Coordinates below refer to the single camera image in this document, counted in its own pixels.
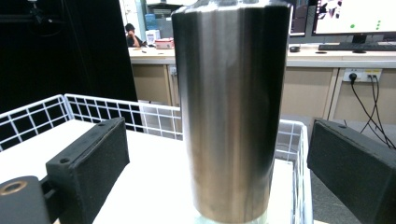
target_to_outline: power outlet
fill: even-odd
[[[355,73],[358,77],[355,82],[377,82],[381,78],[381,68],[346,68],[343,81],[350,81],[349,75]]]

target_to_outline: white desk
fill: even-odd
[[[0,183],[24,175],[42,179],[47,174],[45,163],[92,126],[71,120],[1,152]],[[130,131],[127,140],[131,162],[94,223],[203,223],[192,206],[183,142]],[[276,160],[267,219],[270,223],[290,223],[291,184],[291,163]]]

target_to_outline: keyboard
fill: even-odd
[[[342,43],[339,45],[319,45],[319,50],[352,50],[352,51],[396,51],[396,45],[386,44],[354,44]]]

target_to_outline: white box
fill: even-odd
[[[158,39],[155,41],[156,49],[174,49],[175,44],[173,38]]]
[[[148,45],[153,45],[157,39],[161,39],[160,30],[146,31],[146,41],[148,42]]]

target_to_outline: stainless steel tumbler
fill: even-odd
[[[291,6],[198,1],[172,15],[194,206],[218,222],[267,210]]]

